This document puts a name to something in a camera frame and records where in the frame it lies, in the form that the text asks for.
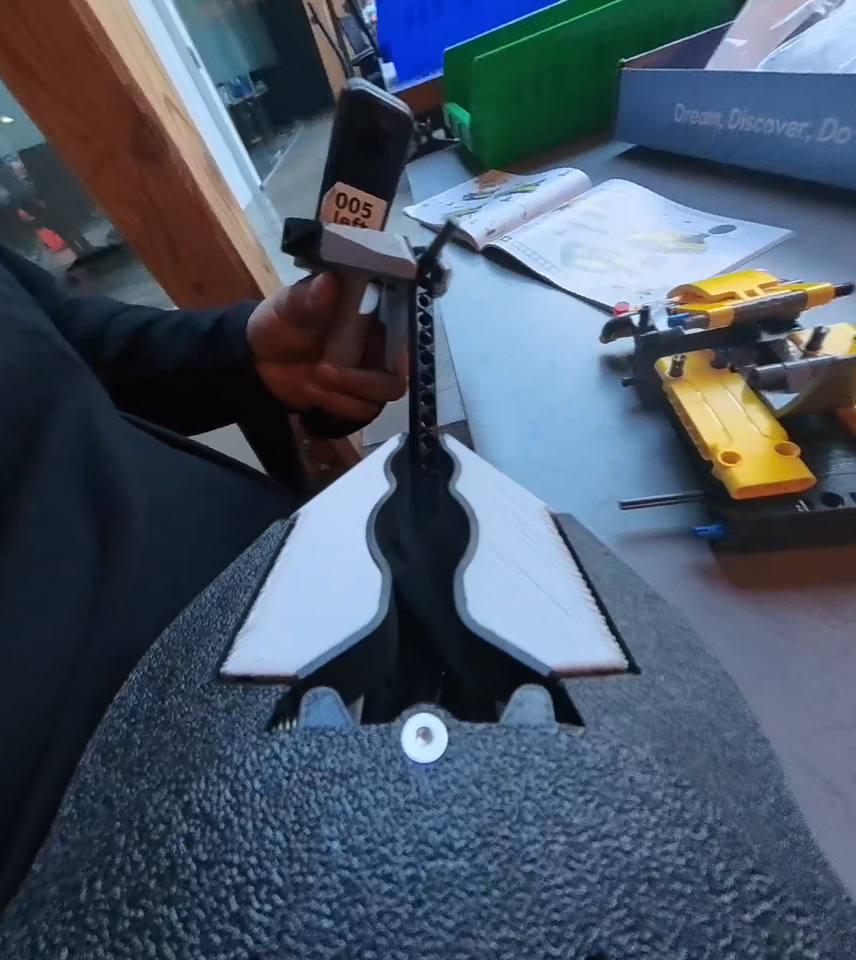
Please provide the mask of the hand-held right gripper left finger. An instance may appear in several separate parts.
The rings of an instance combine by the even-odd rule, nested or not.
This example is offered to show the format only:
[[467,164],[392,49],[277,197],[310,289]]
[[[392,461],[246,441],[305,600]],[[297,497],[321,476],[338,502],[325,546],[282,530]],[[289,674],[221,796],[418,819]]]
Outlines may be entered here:
[[385,619],[389,574],[374,518],[397,489],[397,433],[294,517],[220,668],[223,679],[302,681]]

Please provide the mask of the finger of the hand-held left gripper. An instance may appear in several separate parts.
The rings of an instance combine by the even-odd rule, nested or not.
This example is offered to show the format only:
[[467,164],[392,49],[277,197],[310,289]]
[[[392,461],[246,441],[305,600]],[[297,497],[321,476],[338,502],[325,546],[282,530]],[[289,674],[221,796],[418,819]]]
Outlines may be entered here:
[[330,225],[330,271],[413,282],[418,277],[418,259],[403,235]]

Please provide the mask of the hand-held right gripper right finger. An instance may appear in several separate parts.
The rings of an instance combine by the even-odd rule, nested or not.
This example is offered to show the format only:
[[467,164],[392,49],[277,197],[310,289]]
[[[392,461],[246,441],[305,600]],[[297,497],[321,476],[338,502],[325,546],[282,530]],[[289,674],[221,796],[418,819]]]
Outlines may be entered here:
[[469,522],[453,581],[461,620],[544,678],[626,673],[628,655],[554,512],[459,440],[444,436],[443,448],[449,494]]

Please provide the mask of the long black holed beam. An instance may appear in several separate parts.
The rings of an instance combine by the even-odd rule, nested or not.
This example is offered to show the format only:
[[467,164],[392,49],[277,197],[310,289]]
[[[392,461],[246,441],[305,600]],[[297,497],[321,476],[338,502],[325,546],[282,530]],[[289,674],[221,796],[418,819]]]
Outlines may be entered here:
[[417,282],[408,297],[408,472],[413,510],[435,507],[441,472],[436,410],[435,300]]

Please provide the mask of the yellow toy brick vehicle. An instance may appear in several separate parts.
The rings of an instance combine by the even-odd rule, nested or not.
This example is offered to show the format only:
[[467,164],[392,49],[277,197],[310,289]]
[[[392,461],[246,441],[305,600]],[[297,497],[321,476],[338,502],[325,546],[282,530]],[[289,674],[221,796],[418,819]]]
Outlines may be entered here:
[[718,550],[856,543],[856,321],[808,320],[851,294],[731,271],[610,308],[599,340],[631,340],[622,382],[699,464]]

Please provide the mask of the blue plastic bin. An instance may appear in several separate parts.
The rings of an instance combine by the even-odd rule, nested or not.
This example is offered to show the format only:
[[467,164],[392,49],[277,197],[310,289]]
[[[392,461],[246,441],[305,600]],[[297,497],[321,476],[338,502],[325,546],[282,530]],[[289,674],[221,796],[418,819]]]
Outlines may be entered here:
[[549,1],[376,1],[380,52],[407,87],[443,70],[444,51]]

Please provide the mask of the green plastic bin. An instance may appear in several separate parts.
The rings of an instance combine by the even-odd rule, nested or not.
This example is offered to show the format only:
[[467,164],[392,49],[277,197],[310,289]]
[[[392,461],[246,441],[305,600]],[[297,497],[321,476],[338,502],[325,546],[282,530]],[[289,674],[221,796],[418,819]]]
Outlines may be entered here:
[[730,21],[738,1],[556,1],[444,51],[448,131],[505,169],[605,129],[622,61]]

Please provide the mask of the white instruction booklet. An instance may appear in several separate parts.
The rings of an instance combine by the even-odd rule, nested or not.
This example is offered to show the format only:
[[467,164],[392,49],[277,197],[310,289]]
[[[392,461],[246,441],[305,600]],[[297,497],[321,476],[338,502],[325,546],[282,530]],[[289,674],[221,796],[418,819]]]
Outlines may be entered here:
[[489,171],[405,207],[454,238],[584,302],[662,300],[672,289],[733,271],[794,235],[681,205],[625,179],[592,185],[574,167]]

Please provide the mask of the dark blue cardboard kit box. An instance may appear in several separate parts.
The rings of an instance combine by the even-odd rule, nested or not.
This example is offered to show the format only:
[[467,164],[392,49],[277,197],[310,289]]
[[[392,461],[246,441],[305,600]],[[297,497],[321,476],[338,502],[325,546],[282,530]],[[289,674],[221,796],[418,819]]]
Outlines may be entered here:
[[705,69],[731,23],[625,59],[615,138],[856,192],[856,75]]

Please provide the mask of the clear plastic bags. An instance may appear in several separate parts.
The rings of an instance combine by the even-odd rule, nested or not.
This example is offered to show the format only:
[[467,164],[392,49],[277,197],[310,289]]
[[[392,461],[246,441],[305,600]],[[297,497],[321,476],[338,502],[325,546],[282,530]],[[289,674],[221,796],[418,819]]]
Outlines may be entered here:
[[856,1],[744,1],[705,69],[856,75]]

